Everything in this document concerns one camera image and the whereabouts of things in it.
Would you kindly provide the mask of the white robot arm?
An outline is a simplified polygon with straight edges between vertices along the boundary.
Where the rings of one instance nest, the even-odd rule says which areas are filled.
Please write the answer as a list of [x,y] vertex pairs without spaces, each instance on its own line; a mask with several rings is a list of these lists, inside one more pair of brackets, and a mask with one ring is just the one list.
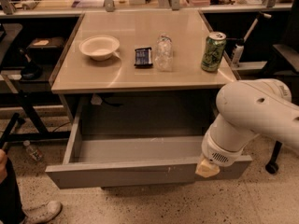
[[299,106],[287,85],[277,79],[239,80],[216,96],[218,116],[202,142],[195,173],[212,177],[232,165],[244,147],[264,135],[287,147],[299,148]]

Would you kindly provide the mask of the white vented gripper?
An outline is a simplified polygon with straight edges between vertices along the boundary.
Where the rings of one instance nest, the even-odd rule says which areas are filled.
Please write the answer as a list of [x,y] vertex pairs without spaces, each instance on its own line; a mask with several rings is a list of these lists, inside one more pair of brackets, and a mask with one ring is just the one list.
[[202,153],[199,157],[195,173],[208,178],[217,175],[220,167],[231,166],[242,154],[243,149],[227,151],[219,147],[212,139],[210,132],[206,132],[202,142]]

